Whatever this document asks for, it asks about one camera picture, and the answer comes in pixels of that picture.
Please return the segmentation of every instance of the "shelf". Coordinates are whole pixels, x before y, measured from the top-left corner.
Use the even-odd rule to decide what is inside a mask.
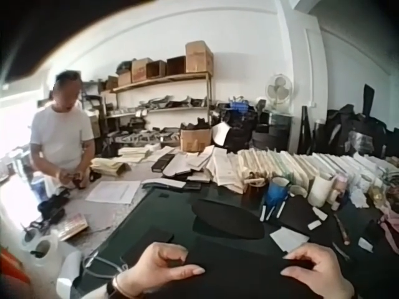
[[[205,110],[208,107],[178,107],[178,108],[164,108],[164,109],[154,109],[147,110],[147,113],[158,113],[158,112],[172,112],[172,111],[182,111],[182,110]],[[116,115],[109,115],[107,118],[120,118],[125,116],[133,116],[136,115],[136,112],[128,112]]]
[[[126,92],[127,90],[132,90],[136,88],[158,85],[170,82],[180,82],[180,81],[190,81],[190,80],[204,80],[210,76],[207,72],[202,73],[188,73],[188,74],[180,74],[180,75],[172,75],[162,78],[148,79],[140,82],[131,83],[129,85],[121,86],[112,89],[112,93],[120,93]]]

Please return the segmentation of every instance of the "man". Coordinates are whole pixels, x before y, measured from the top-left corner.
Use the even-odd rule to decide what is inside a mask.
[[[72,180],[89,182],[95,145],[90,119],[75,103],[81,89],[78,72],[67,70],[55,78],[51,105],[36,113],[31,126],[31,158],[45,175],[47,196]]]

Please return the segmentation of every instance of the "cardboard box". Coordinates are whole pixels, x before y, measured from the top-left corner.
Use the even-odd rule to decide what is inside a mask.
[[[132,73],[131,72],[125,72],[123,74],[120,74],[118,76],[118,86],[125,86],[129,85],[132,82]]]
[[[213,53],[203,40],[186,44],[186,72],[213,75]]]
[[[147,63],[152,62],[149,58],[132,61],[132,82],[139,82],[147,79]]]
[[[118,77],[108,76],[107,81],[105,81],[105,90],[111,90],[118,87]]]
[[[211,145],[212,130],[181,130],[180,149],[189,153],[203,151]]]
[[[147,79],[161,78],[166,75],[166,62],[157,60],[146,65]]]
[[[166,75],[180,75],[186,72],[186,56],[178,56],[166,60]]]

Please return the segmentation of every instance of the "pink object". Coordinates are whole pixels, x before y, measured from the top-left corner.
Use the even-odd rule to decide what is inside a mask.
[[[384,215],[381,217],[381,228],[385,231],[385,237],[389,245],[391,245],[392,250],[399,254],[399,249],[395,240],[393,240],[392,233],[388,228],[386,222],[389,222],[393,229],[399,234],[399,214],[393,212],[391,209],[384,209]]]

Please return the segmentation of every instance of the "bracelet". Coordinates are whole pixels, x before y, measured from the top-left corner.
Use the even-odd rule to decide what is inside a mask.
[[[117,280],[118,275],[115,275],[113,278],[113,282],[115,284],[115,288],[125,297],[129,298],[129,299],[137,299],[137,298],[142,298],[142,294],[138,295],[138,296],[133,296],[128,294],[124,289],[122,289],[120,287],[120,285],[118,284],[118,280]]]

